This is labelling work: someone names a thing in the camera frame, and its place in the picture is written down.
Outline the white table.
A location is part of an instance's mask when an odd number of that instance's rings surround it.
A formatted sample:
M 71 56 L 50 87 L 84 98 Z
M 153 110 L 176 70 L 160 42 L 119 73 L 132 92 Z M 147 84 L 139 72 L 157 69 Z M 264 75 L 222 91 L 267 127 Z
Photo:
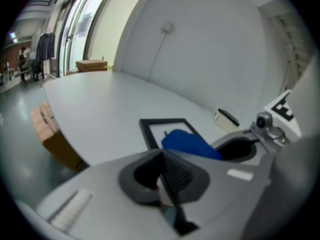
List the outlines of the white table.
M 44 91 L 60 131 L 90 166 L 146 151 L 141 119 L 186 119 L 209 144 L 225 135 L 210 111 L 121 72 L 76 73 Z

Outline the white wall junction box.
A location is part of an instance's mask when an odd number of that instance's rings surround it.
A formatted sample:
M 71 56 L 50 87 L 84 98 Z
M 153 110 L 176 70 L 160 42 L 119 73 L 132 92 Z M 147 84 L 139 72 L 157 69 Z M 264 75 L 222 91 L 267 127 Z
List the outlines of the white wall junction box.
M 160 31 L 165 34 L 170 34 L 173 31 L 173 29 L 174 29 L 174 24 L 167 21 L 163 22 L 160 27 Z

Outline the blue cloth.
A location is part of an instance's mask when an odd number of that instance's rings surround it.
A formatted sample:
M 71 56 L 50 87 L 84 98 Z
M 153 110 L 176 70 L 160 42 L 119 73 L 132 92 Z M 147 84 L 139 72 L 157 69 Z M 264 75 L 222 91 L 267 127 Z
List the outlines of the blue cloth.
M 222 155 L 200 136 L 181 129 L 175 129 L 170 133 L 165 132 L 161 144 L 163 149 L 176 150 L 213 160 L 223 160 Z

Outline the taped cardboard box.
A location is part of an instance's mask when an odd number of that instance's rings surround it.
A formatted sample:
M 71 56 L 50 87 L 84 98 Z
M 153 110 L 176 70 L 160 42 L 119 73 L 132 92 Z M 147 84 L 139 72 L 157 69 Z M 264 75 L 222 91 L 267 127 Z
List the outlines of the taped cardboard box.
M 55 159 L 76 172 L 85 168 L 85 162 L 62 134 L 47 101 L 32 109 L 30 115 L 40 142 Z

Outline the glass sliding door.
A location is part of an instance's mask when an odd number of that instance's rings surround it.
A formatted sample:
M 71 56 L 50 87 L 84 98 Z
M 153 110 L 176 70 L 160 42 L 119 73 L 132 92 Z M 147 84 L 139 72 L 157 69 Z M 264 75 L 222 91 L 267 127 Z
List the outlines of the glass sliding door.
M 103 0 L 71 0 L 65 9 L 57 48 L 58 76 L 76 68 L 85 55 L 88 35 Z

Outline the cream paper sheet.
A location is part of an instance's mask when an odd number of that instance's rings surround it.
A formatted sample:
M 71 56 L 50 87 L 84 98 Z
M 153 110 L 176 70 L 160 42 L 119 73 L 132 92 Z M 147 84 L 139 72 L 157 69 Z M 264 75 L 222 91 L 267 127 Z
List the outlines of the cream paper sheet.
M 224 115 L 218 112 L 218 109 L 212 113 L 214 123 L 224 130 L 226 133 L 238 132 L 241 130 L 240 125 L 235 126 L 230 120 L 228 120 Z

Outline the flat cardboard box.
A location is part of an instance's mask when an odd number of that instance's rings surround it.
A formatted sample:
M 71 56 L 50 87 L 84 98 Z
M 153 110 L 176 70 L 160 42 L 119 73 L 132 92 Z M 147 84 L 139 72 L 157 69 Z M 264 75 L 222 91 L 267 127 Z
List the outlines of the flat cardboard box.
M 108 62 L 97 59 L 80 60 L 75 63 L 80 72 L 107 71 Z

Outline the white wall conduit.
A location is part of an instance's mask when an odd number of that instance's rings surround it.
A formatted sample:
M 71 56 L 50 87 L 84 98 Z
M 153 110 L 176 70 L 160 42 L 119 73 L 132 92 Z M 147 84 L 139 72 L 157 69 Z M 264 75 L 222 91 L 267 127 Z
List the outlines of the white wall conduit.
M 152 71 L 153 71 L 153 68 L 154 68 L 156 59 L 157 59 L 157 57 L 158 57 L 158 54 L 159 54 L 159 52 L 160 52 L 161 46 L 162 46 L 162 44 L 163 44 L 163 41 L 164 41 L 166 35 L 167 35 L 167 34 L 166 34 L 165 32 L 161 32 L 161 37 L 160 37 L 160 40 L 159 40 L 159 42 L 158 42 L 156 52 L 155 52 L 155 54 L 154 54 L 154 57 L 153 57 L 153 59 L 152 59 L 152 63 L 151 63 L 151 65 L 150 65 L 150 68 L 149 68 L 149 71 L 148 71 L 148 74 L 147 74 L 147 78 L 146 78 L 147 81 L 150 80 L 151 73 L 152 73 Z

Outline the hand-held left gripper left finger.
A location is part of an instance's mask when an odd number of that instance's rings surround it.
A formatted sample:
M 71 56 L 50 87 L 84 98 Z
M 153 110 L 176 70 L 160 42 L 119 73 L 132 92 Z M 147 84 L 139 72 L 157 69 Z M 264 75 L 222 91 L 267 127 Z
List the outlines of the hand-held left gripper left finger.
M 177 240 L 178 233 L 156 207 L 134 203 L 121 190 L 118 175 L 126 165 L 149 152 L 128 155 L 90 166 L 50 192 L 36 212 L 47 222 L 66 216 L 59 208 L 80 192 L 88 198 L 79 217 L 66 230 L 80 240 Z

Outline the clothes rack with dark clothes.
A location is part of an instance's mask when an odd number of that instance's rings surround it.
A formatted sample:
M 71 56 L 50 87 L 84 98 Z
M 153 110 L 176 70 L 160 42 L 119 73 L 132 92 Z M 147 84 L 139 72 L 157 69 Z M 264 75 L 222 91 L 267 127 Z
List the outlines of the clothes rack with dark clothes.
M 39 80 L 39 74 L 42 78 L 45 76 L 43 62 L 55 57 L 55 38 L 56 35 L 53 32 L 45 32 L 39 38 L 33 67 L 34 81 Z

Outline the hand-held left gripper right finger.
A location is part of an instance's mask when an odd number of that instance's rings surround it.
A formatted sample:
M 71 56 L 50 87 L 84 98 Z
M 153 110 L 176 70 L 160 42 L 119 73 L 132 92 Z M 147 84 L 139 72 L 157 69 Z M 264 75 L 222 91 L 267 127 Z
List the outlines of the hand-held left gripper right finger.
M 203 228 L 242 194 L 251 197 L 268 181 L 272 154 L 259 162 L 221 161 L 163 150 L 162 208 L 167 228 Z

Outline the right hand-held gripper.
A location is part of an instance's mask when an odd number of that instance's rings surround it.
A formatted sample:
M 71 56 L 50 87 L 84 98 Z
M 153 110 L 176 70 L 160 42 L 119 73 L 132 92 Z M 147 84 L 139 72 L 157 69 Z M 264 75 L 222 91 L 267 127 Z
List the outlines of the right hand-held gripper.
M 263 108 L 272 115 L 273 126 L 260 129 L 256 120 L 250 130 L 241 130 L 219 138 L 210 146 L 219 146 L 235 139 L 255 140 L 268 153 L 301 139 L 320 139 L 320 55 L 314 55 L 293 89 L 284 91 Z M 262 158 L 259 143 L 229 143 L 220 149 L 226 162 L 258 165 Z

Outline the black framed nature print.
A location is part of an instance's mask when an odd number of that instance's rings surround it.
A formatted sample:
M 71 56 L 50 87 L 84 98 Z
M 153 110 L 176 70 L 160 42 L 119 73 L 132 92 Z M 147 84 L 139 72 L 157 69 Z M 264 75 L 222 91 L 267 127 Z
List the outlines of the black framed nature print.
M 174 130 L 182 130 L 203 138 L 185 118 L 140 119 L 139 127 L 148 150 L 161 149 L 162 140 Z

